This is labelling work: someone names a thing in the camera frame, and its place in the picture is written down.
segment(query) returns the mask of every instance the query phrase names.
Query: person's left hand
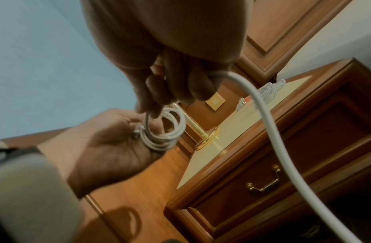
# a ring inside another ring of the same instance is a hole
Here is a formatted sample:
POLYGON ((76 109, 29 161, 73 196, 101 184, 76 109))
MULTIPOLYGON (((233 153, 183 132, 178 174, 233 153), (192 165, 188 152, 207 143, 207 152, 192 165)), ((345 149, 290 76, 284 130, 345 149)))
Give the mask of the person's left hand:
MULTIPOLYGON (((38 145, 81 198, 91 191, 126 180, 164 153, 152 151, 133 132, 145 115, 110 109, 38 145)), ((153 133, 164 132, 161 119, 151 119, 153 133)))

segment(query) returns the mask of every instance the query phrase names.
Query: person's right hand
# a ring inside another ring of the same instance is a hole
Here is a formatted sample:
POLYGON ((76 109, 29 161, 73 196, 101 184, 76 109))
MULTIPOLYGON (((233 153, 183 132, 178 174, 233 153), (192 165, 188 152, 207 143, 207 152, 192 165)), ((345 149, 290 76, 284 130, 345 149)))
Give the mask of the person's right hand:
POLYGON ((253 0, 81 0, 100 51, 131 82, 136 111, 157 117, 177 100, 207 100, 240 56, 253 0), (155 75, 151 67, 164 66, 155 75))

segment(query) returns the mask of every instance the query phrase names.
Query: gold wall plate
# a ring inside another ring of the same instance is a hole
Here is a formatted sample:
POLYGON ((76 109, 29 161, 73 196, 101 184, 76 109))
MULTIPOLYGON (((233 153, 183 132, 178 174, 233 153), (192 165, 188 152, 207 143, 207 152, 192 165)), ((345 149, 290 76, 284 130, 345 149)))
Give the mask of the gold wall plate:
POLYGON ((215 93, 209 100, 206 101, 206 103, 213 109, 217 110, 223 103, 225 102, 225 99, 221 97, 218 93, 215 93))

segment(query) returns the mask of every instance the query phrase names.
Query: blue wall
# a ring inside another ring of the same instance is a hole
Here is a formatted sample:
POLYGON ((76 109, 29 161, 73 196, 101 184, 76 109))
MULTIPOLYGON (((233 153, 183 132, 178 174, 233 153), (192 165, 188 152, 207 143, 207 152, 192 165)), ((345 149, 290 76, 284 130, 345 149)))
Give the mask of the blue wall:
POLYGON ((72 1, 70 23, 48 0, 0 0, 0 138, 133 108, 132 87, 95 48, 72 1))

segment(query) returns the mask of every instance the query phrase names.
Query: sleeve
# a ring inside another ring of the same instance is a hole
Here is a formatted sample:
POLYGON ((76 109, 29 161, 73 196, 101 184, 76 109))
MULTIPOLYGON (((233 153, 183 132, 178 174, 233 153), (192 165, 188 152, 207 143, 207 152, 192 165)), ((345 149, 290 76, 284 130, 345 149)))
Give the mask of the sleeve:
POLYGON ((36 147, 0 149, 0 242, 72 242, 81 219, 77 197, 36 147))

